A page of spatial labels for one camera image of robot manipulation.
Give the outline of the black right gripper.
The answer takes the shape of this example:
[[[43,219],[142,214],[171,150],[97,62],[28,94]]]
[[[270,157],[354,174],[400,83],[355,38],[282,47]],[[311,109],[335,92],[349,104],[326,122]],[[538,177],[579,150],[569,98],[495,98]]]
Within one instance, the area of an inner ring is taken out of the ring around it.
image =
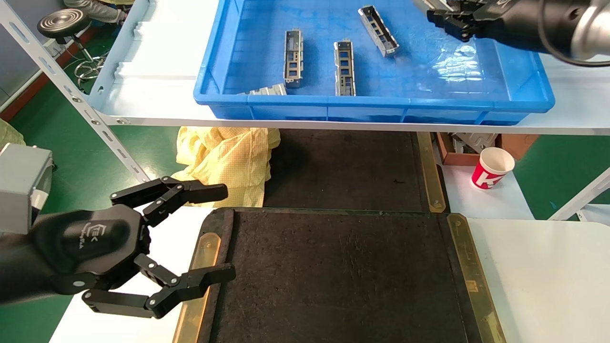
[[[539,37],[538,0],[447,0],[448,11],[427,10],[427,20],[451,37],[468,42],[474,36],[493,39],[516,49],[546,53]],[[544,32],[562,53],[571,42],[581,19],[579,0],[545,0]]]

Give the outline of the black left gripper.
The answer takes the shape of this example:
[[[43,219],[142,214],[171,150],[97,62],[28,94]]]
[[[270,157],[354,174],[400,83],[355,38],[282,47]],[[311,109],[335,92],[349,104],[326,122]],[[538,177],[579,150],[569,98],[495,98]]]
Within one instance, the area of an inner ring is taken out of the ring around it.
[[[111,194],[114,206],[108,209],[41,215],[31,236],[50,268],[46,284],[61,295],[92,289],[82,300],[95,313],[161,319],[181,302],[203,298],[212,285],[234,280],[236,272],[231,263],[222,263],[174,275],[145,255],[151,242],[147,225],[159,225],[188,203],[217,202],[227,196],[225,184],[164,176]],[[142,217],[134,208],[146,204]],[[150,296],[109,291],[139,270],[161,289]]]

